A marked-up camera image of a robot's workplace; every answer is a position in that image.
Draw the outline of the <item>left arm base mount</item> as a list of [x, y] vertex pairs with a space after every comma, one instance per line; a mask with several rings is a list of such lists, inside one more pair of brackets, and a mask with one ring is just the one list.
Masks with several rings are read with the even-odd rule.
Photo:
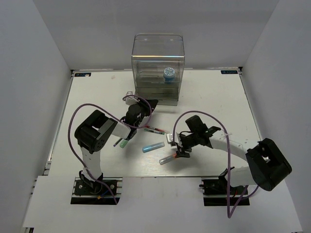
[[[108, 178], [104, 182], [112, 190], [118, 203], [121, 198], [122, 178]], [[92, 189], [77, 177], [74, 181], [70, 203], [76, 205], [116, 205], [110, 191], [103, 184]]]

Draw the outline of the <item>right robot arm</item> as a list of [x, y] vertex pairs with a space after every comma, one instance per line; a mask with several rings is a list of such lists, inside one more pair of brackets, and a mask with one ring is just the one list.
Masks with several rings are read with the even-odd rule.
[[247, 162], [247, 166], [229, 166], [219, 175], [219, 187], [224, 193], [247, 185], [272, 191], [292, 172], [291, 165], [272, 139], [231, 139], [223, 129], [208, 127], [198, 115], [188, 118], [186, 124], [187, 134], [173, 132], [168, 136], [168, 143], [177, 147], [176, 157], [189, 158], [192, 148], [200, 145], [228, 152]]

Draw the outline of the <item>blue cleaning gel jar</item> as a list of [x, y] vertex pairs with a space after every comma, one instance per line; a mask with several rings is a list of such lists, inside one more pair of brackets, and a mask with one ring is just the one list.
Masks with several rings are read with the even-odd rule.
[[165, 83], [170, 83], [175, 80], [175, 69], [172, 67], [166, 67], [163, 70], [163, 77], [165, 80]]

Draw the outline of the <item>clear plastic drawer organizer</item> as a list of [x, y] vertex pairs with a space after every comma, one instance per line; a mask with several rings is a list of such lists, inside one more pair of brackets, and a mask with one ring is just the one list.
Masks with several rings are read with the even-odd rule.
[[[176, 106], [185, 67], [183, 37], [174, 33], [139, 33], [132, 48], [135, 94], [158, 100], [159, 105]], [[165, 83], [163, 70], [175, 69], [175, 80]]]

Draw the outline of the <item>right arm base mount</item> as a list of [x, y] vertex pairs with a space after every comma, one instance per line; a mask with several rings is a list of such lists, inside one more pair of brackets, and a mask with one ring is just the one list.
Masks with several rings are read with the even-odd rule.
[[[204, 206], [227, 206], [227, 189], [219, 179], [202, 179], [199, 188], [203, 191]], [[230, 206], [241, 196], [244, 186], [230, 188]]]

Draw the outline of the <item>orange highlighter marker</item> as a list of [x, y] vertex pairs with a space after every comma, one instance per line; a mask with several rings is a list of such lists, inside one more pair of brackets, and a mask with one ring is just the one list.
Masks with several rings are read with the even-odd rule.
[[167, 156], [167, 157], [165, 157], [165, 158], [162, 158], [162, 159], [160, 159], [159, 160], [159, 164], [160, 165], [164, 165], [164, 164], [166, 164], [166, 163], [169, 163], [169, 162], [171, 162], [171, 161], [173, 161], [175, 158], [176, 158], [176, 153], [174, 153], [174, 154], [172, 154], [172, 155], [169, 155], [169, 156]]

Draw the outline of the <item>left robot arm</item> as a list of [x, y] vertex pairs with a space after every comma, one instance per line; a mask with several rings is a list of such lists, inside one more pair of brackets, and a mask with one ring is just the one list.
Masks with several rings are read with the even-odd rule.
[[103, 188], [103, 173], [100, 165], [100, 151], [111, 135], [122, 140], [131, 140], [142, 128], [144, 118], [151, 117], [158, 100], [136, 100], [129, 105], [126, 115], [118, 119], [105, 110], [95, 110], [75, 130], [74, 137], [82, 152], [78, 158], [83, 164], [79, 177], [93, 194]]

